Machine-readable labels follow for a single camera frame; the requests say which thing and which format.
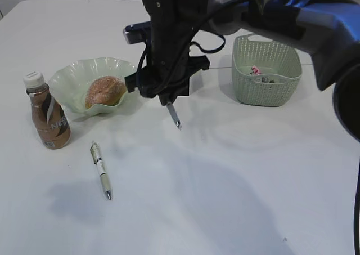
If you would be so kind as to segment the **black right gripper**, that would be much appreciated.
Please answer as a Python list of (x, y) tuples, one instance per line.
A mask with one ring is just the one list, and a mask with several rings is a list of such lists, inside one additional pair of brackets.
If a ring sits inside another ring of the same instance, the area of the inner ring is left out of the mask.
[(162, 106), (174, 103), (178, 86), (199, 70), (209, 69), (206, 56), (189, 56), (197, 24), (211, 11), (216, 0), (142, 0), (150, 16), (151, 42), (136, 73), (125, 78), (128, 92), (159, 97)]

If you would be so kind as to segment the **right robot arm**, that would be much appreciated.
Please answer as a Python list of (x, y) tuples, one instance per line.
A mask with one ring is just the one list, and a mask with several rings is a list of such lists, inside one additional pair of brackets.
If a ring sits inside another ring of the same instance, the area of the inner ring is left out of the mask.
[(158, 97), (162, 105), (187, 95), (189, 80), (207, 70), (206, 56), (191, 57), (199, 31), (221, 38), (246, 29), (308, 53), (319, 90), (334, 86), (335, 114), (359, 139), (359, 4), (353, 0), (142, 0), (148, 22), (129, 25), (129, 44), (145, 50), (129, 92)]

